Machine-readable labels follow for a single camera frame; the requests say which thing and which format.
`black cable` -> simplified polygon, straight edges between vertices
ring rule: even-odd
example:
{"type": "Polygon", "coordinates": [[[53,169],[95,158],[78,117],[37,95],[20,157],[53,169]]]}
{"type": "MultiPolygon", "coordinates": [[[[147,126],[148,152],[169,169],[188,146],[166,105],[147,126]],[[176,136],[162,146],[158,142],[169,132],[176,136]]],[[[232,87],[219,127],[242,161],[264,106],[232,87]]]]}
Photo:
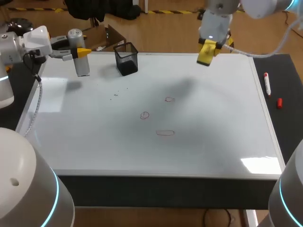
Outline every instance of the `black cable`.
{"type": "MultiPolygon", "coordinates": [[[[283,11],[283,12],[284,12],[285,15],[286,15],[286,20],[285,20],[284,23],[285,23],[287,26],[289,26],[289,24],[288,24],[288,22],[287,22],[287,21],[288,21],[288,12],[287,12],[287,11],[283,11]]],[[[292,31],[295,32],[295,33],[296,33],[298,36],[300,36],[301,38],[303,38],[303,36],[300,35],[299,33],[297,33],[295,30],[292,29],[292,31]]]]}
{"type": "Polygon", "coordinates": [[[27,69],[31,72],[31,74],[35,77],[35,79],[36,79],[38,82],[41,82],[41,80],[42,80],[41,77],[40,77],[38,74],[34,73],[34,60],[35,60],[35,54],[33,54],[33,53],[31,53],[31,52],[27,52],[27,53],[25,53],[25,54],[23,55],[22,60],[23,60],[23,64],[27,67],[27,69]],[[30,67],[28,66],[28,64],[25,62],[25,58],[26,58],[26,56],[28,56],[28,55],[29,55],[30,60],[32,61],[32,68],[30,68],[30,67]]]}
{"type": "MultiPolygon", "coordinates": [[[[230,212],[227,209],[224,209],[228,215],[228,225],[227,227],[230,227],[232,224],[232,215],[230,214],[230,212]]],[[[206,227],[206,223],[205,223],[205,217],[207,212],[209,211],[209,209],[206,209],[202,218],[202,227],[206,227]]]]}

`whiteboard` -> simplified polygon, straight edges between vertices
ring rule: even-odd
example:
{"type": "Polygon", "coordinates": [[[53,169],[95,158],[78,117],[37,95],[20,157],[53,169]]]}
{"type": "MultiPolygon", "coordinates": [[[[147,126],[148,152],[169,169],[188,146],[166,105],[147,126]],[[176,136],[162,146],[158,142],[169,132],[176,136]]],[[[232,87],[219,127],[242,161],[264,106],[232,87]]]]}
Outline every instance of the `whiteboard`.
{"type": "Polygon", "coordinates": [[[27,138],[59,175],[277,179],[284,162],[253,60],[196,59],[140,53],[138,72],[122,77],[113,53],[96,52],[78,78],[72,61],[49,58],[27,138]]]}

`red drawing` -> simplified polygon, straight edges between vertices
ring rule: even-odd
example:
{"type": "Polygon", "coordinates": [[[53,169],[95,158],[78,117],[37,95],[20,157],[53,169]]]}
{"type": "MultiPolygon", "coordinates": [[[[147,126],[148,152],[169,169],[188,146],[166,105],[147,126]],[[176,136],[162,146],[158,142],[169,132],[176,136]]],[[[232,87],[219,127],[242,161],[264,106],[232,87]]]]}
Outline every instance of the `red drawing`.
{"type": "Polygon", "coordinates": [[[172,97],[166,97],[165,102],[174,102],[175,99],[172,97]]]}
{"type": "Polygon", "coordinates": [[[150,116],[150,114],[148,113],[148,112],[143,112],[142,114],[141,114],[141,119],[142,120],[145,120],[145,119],[147,119],[148,117],[150,116]]]}
{"type": "Polygon", "coordinates": [[[175,132],[172,130],[156,130],[156,134],[159,136],[172,136],[175,132]]]}

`white cable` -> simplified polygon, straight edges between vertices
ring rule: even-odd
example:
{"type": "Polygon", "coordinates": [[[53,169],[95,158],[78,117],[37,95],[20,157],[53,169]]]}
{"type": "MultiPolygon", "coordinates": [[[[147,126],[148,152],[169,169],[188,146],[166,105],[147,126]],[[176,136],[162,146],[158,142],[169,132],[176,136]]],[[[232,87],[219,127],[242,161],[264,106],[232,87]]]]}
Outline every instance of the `white cable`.
{"type": "Polygon", "coordinates": [[[38,102],[37,102],[37,107],[36,107],[36,110],[35,110],[33,119],[32,119],[32,121],[31,121],[31,123],[30,123],[28,129],[27,129],[27,131],[26,131],[26,132],[24,133],[24,135],[23,135],[24,137],[26,137],[27,134],[31,131],[31,129],[32,129],[34,123],[35,123],[36,117],[37,117],[37,115],[38,115],[38,111],[39,111],[39,107],[40,107],[41,99],[42,99],[42,91],[43,91],[43,89],[42,89],[42,82],[41,82],[41,81],[39,81],[39,89],[40,89],[40,90],[39,90],[39,98],[38,98],[38,102]]]}
{"type": "Polygon", "coordinates": [[[237,49],[234,49],[232,47],[230,47],[229,45],[227,44],[224,44],[223,46],[227,49],[229,49],[230,51],[235,51],[236,53],[240,53],[240,54],[244,54],[248,57],[253,57],[253,58],[268,58],[268,57],[271,57],[273,55],[275,55],[276,53],[278,53],[282,47],[284,46],[286,40],[287,40],[287,37],[289,35],[289,32],[292,30],[292,28],[294,26],[296,26],[298,23],[302,22],[303,21],[303,16],[299,17],[296,21],[294,21],[288,28],[287,30],[285,31],[284,33],[284,36],[283,36],[283,39],[282,41],[280,42],[279,46],[272,52],[272,53],[269,53],[269,54],[252,54],[252,53],[246,53],[244,51],[240,51],[240,50],[237,50],[237,49]]]}

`red marker cap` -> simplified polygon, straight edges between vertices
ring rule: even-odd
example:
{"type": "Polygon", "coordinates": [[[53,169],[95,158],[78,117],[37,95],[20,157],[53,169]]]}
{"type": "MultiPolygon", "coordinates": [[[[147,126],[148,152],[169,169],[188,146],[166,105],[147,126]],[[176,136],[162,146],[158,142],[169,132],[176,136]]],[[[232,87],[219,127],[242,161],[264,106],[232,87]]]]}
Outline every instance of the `red marker cap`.
{"type": "Polygon", "coordinates": [[[278,109],[282,109],[282,103],[283,103],[283,100],[281,98],[278,98],[278,100],[276,102],[276,107],[278,109]]]}

